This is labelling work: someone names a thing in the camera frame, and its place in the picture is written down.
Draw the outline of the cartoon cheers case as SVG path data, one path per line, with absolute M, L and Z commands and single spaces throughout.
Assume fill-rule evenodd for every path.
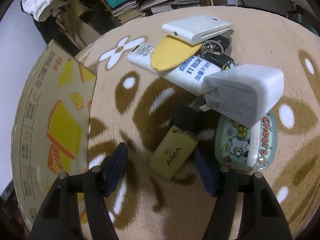
M 215 156 L 221 165 L 240 171 L 261 171 L 275 158 L 278 125 L 269 112 L 252 127 L 220 116 L 215 138 Z

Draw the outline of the cardboard box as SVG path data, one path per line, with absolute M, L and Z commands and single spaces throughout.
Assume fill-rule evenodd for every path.
M 17 201 L 28 228 L 57 176 L 88 169 L 88 132 L 96 75 L 56 41 L 34 64 L 11 134 Z

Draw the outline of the yellow AIMA key tag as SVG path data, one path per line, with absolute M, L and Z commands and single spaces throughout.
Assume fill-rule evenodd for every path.
M 198 142 L 177 126 L 172 126 L 152 154 L 149 166 L 166 179 L 171 179 L 195 150 Z

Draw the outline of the white power adapter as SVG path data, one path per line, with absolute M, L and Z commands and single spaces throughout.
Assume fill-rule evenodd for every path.
M 243 64 L 203 79 L 206 103 L 200 110 L 213 109 L 246 126 L 259 122 L 284 92 L 284 74 L 272 67 Z

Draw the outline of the white printed tube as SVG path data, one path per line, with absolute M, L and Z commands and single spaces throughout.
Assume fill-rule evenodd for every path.
M 198 56 L 191 56 L 170 70 L 156 71 L 151 67 L 151 56 L 155 48 L 154 44 L 143 42 L 128 54 L 127 59 L 196 96 L 208 92 L 202 84 L 204 77 L 221 71 L 215 64 Z

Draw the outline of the yellow oval disc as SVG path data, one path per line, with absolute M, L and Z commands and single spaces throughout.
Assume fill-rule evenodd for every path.
M 155 46 L 151 55 L 151 67 L 159 72 L 170 70 L 195 55 L 201 47 L 202 43 L 190 45 L 167 35 Z

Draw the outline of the white router box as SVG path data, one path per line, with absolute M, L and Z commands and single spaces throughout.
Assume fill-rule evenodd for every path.
M 215 16 L 199 15 L 165 23 L 162 31 L 189 45 L 196 45 L 227 32 L 231 25 Z

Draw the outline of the beige brown patterned carpet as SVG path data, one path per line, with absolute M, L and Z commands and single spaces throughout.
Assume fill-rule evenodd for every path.
M 88 159 L 99 165 L 120 142 L 129 148 L 125 174 L 106 198 L 120 239 L 201 239 L 215 199 L 189 158 L 171 179 L 149 159 L 172 124 L 214 149 L 219 115 L 191 109 L 196 96 L 128 61 L 139 42 L 157 44 L 163 24 L 196 15 L 231 23 L 231 56 L 237 64 L 279 68 L 284 95 L 272 109 L 278 147 L 263 175 L 278 198 L 291 235 L 298 238 L 319 207 L 319 36 L 265 11 L 236 7 L 177 9 L 132 20 L 77 56 L 97 74 L 91 107 Z

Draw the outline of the black keys with rings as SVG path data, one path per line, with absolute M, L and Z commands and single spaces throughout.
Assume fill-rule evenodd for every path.
M 221 70 L 232 69 L 236 66 L 231 58 L 230 39 L 223 36 L 217 36 L 204 42 L 201 47 L 201 56 Z

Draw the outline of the beige trench coat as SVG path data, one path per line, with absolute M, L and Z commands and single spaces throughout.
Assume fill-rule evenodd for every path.
M 79 0 L 69 0 L 55 16 L 57 25 L 80 50 L 95 42 L 101 35 L 89 25 L 92 10 Z

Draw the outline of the black hanging coat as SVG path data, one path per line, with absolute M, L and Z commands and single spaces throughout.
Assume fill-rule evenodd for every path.
M 21 11 L 25 12 L 22 7 L 22 2 L 20 2 L 20 7 Z M 53 16 L 49 16 L 44 22 L 37 22 L 31 14 L 27 12 L 25 13 L 31 17 L 35 27 L 40 32 L 46 44 L 48 44 L 51 40 L 55 40 L 72 56 L 76 56 L 77 53 L 80 52 L 80 49 L 74 45 L 71 40 L 62 32 L 62 29 L 57 25 Z

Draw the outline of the stack of books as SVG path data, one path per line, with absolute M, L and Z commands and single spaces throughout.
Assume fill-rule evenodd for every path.
M 146 13 L 139 8 L 138 0 L 130 0 L 112 11 L 112 16 L 116 18 L 120 24 L 144 17 L 145 15 Z

